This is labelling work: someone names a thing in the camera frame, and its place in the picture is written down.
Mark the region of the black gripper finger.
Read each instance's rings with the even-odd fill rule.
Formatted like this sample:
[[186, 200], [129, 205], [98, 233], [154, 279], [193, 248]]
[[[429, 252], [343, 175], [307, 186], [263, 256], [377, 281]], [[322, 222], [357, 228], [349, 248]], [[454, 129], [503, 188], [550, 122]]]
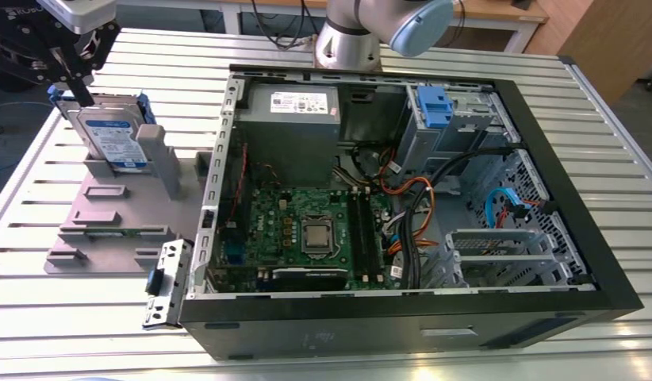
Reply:
[[21, 45], [0, 37], [0, 71], [31, 83], [54, 84], [71, 92], [81, 106], [91, 106], [93, 36], [73, 36], [47, 46], [30, 35], [23, 42]]
[[91, 99], [86, 86], [93, 82], [93, 71], [99, 70], [110, 53], [110, 48], [118, 36], [119, 26], [115, 21], [110, 21], [93, 30], [89, 40], [79, 52], [73, 54], [73, 59], [67, 64], [69, 90], [75, 99]]

